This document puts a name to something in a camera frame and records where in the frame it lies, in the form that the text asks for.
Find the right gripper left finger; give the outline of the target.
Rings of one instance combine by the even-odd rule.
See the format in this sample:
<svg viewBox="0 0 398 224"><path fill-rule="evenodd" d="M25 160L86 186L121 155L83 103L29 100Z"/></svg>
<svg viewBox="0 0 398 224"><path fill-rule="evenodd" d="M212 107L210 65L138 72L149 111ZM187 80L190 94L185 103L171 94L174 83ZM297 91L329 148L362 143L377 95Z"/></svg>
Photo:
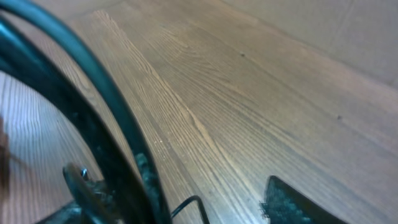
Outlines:
<svg viewBox="0 0 398 224"><path fill-rule="evenodd" d="M126 223L114 193L104 180L91 180L87 169L74 163L63 167L63 177L73 201L37 222L46 223Z"/></svg>

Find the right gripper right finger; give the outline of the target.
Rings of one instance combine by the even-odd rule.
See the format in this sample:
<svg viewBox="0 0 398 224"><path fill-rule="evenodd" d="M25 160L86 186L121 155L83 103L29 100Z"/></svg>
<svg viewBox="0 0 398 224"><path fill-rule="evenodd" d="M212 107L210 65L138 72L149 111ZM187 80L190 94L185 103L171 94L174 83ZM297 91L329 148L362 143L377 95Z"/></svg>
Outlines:
<svg viewBox="0 0 398 224"><path fill-rule="evenodd" d="M346 224L275 175L267 180L260 206L270 224Z"/></svg>

